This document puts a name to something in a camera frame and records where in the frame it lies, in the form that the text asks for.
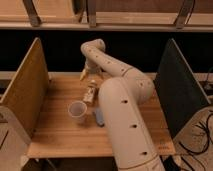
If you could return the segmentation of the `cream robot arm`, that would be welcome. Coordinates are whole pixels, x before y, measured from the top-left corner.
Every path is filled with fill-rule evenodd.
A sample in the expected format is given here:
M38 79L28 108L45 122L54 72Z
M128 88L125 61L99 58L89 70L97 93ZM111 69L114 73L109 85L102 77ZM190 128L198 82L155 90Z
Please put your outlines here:
M105 53L102 39L80 47L86 57L80 79L103 69L111 78L99 89L98 101L119 171L165 171L139 105L154 92L152 79L139 69Z

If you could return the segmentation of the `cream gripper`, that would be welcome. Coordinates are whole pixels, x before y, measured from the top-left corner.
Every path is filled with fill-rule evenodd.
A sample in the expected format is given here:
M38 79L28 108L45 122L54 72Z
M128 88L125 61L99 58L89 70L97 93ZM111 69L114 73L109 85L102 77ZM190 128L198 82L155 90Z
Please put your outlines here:
M85 61L85 68L82 70L80 74L80 81L86 78L88 74L97 74L100 77L103 76L101 68L90 59L87 59Z

